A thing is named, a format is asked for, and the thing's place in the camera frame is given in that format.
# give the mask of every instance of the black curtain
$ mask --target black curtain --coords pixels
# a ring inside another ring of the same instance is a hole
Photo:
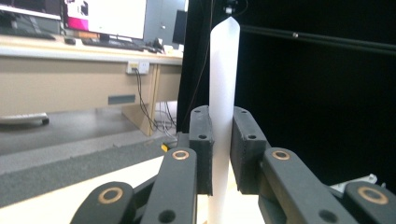
[[[252,113],[273,147],[296,152],[324,184],[375,174],[396,192],[396,2],[239,3],[235,105]],[[208,35],[194,35],[207,43]],[[180,115],[191,103],[197,64],[185,55],[177,111],[183,132],[188,122]],[[207,68],[191,108],[207,105]]]
[[[188,133],[190,112],[209,104],[210,32],[227,18],[222,0],[190,0],[179,94],[177,131]]]

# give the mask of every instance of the desk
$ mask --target desk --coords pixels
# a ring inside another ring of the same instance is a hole
[[[57,189],[26,201],[0,208],[0,223],[70,223],[78,207],[86,197],[102,184],[111,181],[124,182],[133,188],[158,174],[163,157],[144,161],[107,175],[101,175],[75,185]],[[258,206],[257,195],[242,195],[236,189],[233,171],[230,169],[229,185],[225,199],[224,223],[264,223]],[[197,223],[207,221],[207,196],[198,195]]]
[[[155,103],[177,99],[182,57],[124,49],[66,45],[0,35],[0,116],[73,111],[109,106],[109,97],[134,95],[123,114],[151,135],[140,109],[136,76],[128,61],[149,62],[142,75],[142,99],[152,119]]]

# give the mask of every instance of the bolt hole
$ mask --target bolt hole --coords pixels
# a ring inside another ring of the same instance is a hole
[[[173,222],[176,218],[176,214],[172,210],[165,210],[160,213],[160,216],[158,219],[160,220],[161,223],[170,223]]]
[[[286,161],[286,160],[290,159],[290,155],[287,152],[282,151],[282,150],[274,151],[272,153],[272,155],[273,155],[273,157],[275,157],[276,159],[281,160],[281,161]]]
[[[277,152],[276,155],[278,157],[280,157],[280,158],[287,158],[288,157],[288,155],[286,153],[284,153],[284,152]]]
[[[323,221],[328,222],[328,223],[336,223],[338,221],[337,216],[328,210],[320,210],[319,211],[319,216]]]

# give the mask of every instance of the computer monitor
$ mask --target computer monitor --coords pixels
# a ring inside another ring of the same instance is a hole
[[[28,15],[59,21],[61,0],[0,0],[0,11],[8,15]]]
[[[173,43],[184,45],[184,39],[186,37],[186,24],[187,12],[178,10],[176,14],[175,29],[172,39]]]
[[[64,28],[143,39],[147,0],[62,0]]]

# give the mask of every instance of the electrical outlet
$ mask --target electrical outlet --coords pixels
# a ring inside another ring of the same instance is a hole
[[[127,66],[126,66],[126,74],[129,74],[129,75],[136,74],[135,69],[139,69],[139,63],[138,62],[128,62]]]
[[[139,73],[147,74],[148,72],[149,72],[149,63],[148,62],[139,63]]]

